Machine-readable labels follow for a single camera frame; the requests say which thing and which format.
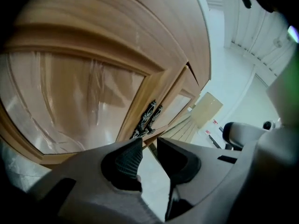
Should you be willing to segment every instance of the black rubber pad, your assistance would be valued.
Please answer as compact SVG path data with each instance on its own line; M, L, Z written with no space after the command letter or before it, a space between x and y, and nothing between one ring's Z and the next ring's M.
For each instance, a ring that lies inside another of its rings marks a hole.
M235 162L237 161L236 158L228 157L228 156L225 156L225 155L221 155L220 157L218 157L218 159L222 160L222 161L225 161L225 162L230 162L230 163L233 163L233 164L235 164Z
M187 183L200 170L201 162L195 154L163 139L157 139L158 160L173 186Z
M103 175L118 189L142 191L137 171L142 160L142 138L105 156L101 163Z
M227 142L230 143L229 141L229 132L230 132L230 128L232 127L233 122L229 122L227 123L224 128L223 128L223 132L222 132L222 138Z

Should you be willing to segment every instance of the metal door handle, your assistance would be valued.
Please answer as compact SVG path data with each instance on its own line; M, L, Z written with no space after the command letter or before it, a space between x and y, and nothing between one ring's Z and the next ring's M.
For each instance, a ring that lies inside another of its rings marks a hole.
M162 109L163 109L163 106L160 105L160 106L156 109L156 111L155 111L155 113L153 114L153 116L150 118L150 121L149 121L148 125L146 125L146 128L145 128L145 129L148 130L148 134L153 134L153 133L156 131L155 129L152 129L151 127L152 127L153 123L155 122L155 120L156 120L156 119L159 117L159 115L161 114Z
M149 104L146 111L142 114L141 119L132 134L131 139L143 137L148 133L148 131L144 130L144 126L146 122L149 120L149 118L151 117L151 115L153 114L156 104L157 102L155 100Z

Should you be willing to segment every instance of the plastic film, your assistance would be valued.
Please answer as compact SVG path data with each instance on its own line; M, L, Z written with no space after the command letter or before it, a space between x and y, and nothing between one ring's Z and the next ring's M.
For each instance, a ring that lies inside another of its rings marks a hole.
M168 125L190 102L191 98L178 94L167 109L154 122L154 129L162 128Z
M143 76L50 53L0 57L0 98L20 132L44 154L116 141Z

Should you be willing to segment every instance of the wooden door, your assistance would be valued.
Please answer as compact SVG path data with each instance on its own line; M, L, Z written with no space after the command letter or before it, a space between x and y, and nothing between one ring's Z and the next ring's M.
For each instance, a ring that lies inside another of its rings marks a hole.
M211 54L206 21L198 0L137 0L170 31L188 57L200 90L211 79Z
M163 110L153 123L152 129L156 129L157 133L166 130L189 106L196 102L199 94L199 85L189 67L185 66L169 94L162 101Z
M131 138L152 101L171 104L187 63L136 0L31 0L14 26L0 56L0 135L41 164ZM189 88L180 96L192 99Z

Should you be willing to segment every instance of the white wall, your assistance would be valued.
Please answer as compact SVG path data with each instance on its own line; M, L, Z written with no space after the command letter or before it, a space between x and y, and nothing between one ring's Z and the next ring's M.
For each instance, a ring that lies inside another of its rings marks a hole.
M254 77L244 99L229 121L262 127L267 120L278 120L278 114L266 94L267 87Z
M249 88L255 74L255 67L241 55L223 47L224 13L220 10L211 9L208 18L212 77L202 90L196 103L206 92L216 97L223 104L223 107L214 119L222 125L226 123Z

